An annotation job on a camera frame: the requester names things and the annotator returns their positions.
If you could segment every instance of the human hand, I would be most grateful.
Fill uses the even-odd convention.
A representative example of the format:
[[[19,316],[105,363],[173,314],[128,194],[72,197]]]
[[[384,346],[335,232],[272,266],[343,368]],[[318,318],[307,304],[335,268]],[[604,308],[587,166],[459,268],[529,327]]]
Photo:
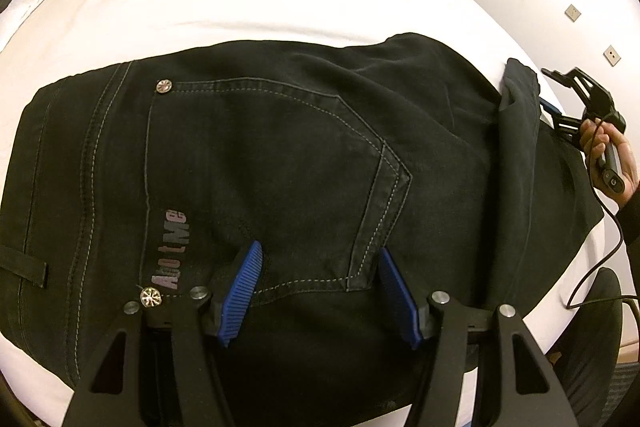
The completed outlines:
[[[591,180],[593,186],[599,188],[604,195],[614,200],[618,206],[622,208],[628,203],[635,191],[638,190],[638,166],[636,165],[636,159],[631,150],[629,140],[626,139],[625,135],[618,131],[612,123],[604,122],[598,129],[598,133],[593,139],[593,144],[591,143],[591,139],[599,123],[600,119],[598,118],[596,118],[595,123],[591,120],[582,122],[580,126],[580,147],[582,147],[587,156],[585,164],[588,169],[591,164]],[[620,166],[622,167],[620,177],[622,177],[625,182],[625,190],[622,194],[616,194],[604,184],[600,172],[596,167],[596,161],[604,154],[607,143],[612,143],[618,148]]]

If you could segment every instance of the wire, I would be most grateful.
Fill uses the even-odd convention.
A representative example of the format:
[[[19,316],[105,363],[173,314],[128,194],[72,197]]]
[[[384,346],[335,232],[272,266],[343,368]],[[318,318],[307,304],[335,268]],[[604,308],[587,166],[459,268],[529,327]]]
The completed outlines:
[[[607,121],[607,119],[609,119],[610,117],[613,116],[613,113],[610,112],[607,116],[605,116],[604,118],[602,118],[600,120],[600,123],[597,125],[596,130],[593,133],[593,136],[591,137],[591,145],[589,148],[589,156],[587,157],[587,174],[589,176],[589,185],[591,187],[591,192],[593,193],[593,197],[596,198],[596,200],[598,200],[598,203],[600,204],[600,206],[602,207],[602,209],[609,214],[609,216],[611,217],[611,219],[613,219],[613,222],[616,224],[616,227],[618,228],[618,233],[620,234],[620,239],[618,240],[617,245],[615,245],[615,247],[613,247],[613,249],[606,254],[606,256],[604,256],[600,261],[598,261],[596,264],[594,264],[593,267],[591,267],[587,273],[582,277],[582,279],[580,279],[580,282],[578,282],[577,286],[574,288],[574,291],[571,293],[571,296],[569,297],[569,300],[567,301],[567,304],[565,306],[566,309],[568,310],[575,310],[576,308],[580,308],[582,306],[585,306],[587,304],[595,304],[595,303],[599,303],[599,302],[612,302],[612,301],[620,301],[622,300],[625,304],[627,304],[630,308],[632,313],[634,314],[634,318],[636,320],[636,327],[638,327],[638,335],[640,336],[640,312],[638,311],[638,306],[636,306],[635,301],[638,301],[639,298],[637,295],[620,295],[618,297],[609,297],[609,298],[602,298],[602,299],[590,299],[588,301],[583,301],[581,303],[577,303],[577,304],[573,304],[572,302],[574,301],[574,298],[576,296],[576,294],[578,293],[578,291],[580,291],[581,286],[589,279],[589,277],[591,277],[596,270],[600,269],[602,267],[602,265],[604,265],[609,259],[611,259],[617,252],[618,250],[620,250],[620,247],[622,246],[622,243],[624,242],[624,238],[623,238],[623,233],[622,233],[622,227],[620,226],[620,222],[618,221],[618,218],[616,217],[616,215],[611,212],[609,210],[609,207],[607,207],[606,204],[604,204],[604,202],[600,199],[600,197],[598,196],[598,194],[596,193],[595,187],[593,186],[593,178],[591,177],[591,155],[593,154],[593,143],[596,139],[596,135],[598,134],[599,129],[602,127],[602,124],[605,123]]]

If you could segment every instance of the mattress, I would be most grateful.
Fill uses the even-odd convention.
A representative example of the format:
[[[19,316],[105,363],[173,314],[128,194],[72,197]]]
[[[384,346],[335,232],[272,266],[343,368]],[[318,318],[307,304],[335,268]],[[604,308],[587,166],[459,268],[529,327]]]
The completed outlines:
[[[39,87],[68,75],[138,58],[235,40],[303,41],[344,47],[416,32],[450,46],[500,89],[508,58],[538,71],[473,0],[13,0],[0,14],[0,195],[24,106]],[[538,71],[541,96],[561,107]],[[573,312],[563,303],[604,251],[591,232],[564,275],[525,318],[547,350]],[[578,294],[584,297],[588,285]],[[0,337],[0,369],[14,393],[51,427],[72,396],[55,375]],[[458,425],[469,422],[476,372],[465,375]],[[404,423],[407,408],[367,422]]]

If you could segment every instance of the silver bolt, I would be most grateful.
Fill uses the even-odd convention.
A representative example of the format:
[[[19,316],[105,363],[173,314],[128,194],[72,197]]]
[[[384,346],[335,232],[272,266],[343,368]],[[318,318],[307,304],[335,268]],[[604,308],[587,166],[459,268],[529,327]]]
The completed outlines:
[[[149,286],[140,292],[140,301],[145,308],[155,308],[162,304],[162,296],[156,288]]]
[[[160,80],[156,84],[156,91],[160,94],[164,94],[166,92],[171,91],[171,88],[174,87],[174,83],[170,80]]]
[[[209,288],[206,286],[194,286],[189,291],[189,295],[194,301],[201,301],[209,296]]]
[[[450,301],[449,294],[443,291],[436,291],[431,294],[431,298],[438,304],[446,304]]]
[[[516,308],[514,308],[510,304],[503,304],[498,309],[499,309],[500,313],[502,315],[504,315],[505,317],[511,318],[511,317],[515,316],[515,314],[516,314]]]
[[[124,305],[124,312],[127,315],[135,315],[136,313],[138,313],[139,309],[140,309],[140,304],[138,304],[135,301],[129,301]]]

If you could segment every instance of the wall socket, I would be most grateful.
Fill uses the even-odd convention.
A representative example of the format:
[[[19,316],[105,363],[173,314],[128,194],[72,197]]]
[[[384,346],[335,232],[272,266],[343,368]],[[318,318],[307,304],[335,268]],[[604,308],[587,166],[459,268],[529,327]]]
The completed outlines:
[[[613,49],[613,46],[609,46],[604,51],[604,56],[609,61],[609,64],[611,64],[611,66],[615,66],[620,61],[620,55],[618,55],[618,52]]]
[[[576,22],[578,20],[578,17],[582,15],[573,4],[569,4],[569,7],[564,10],[564,14],[573,22]]]

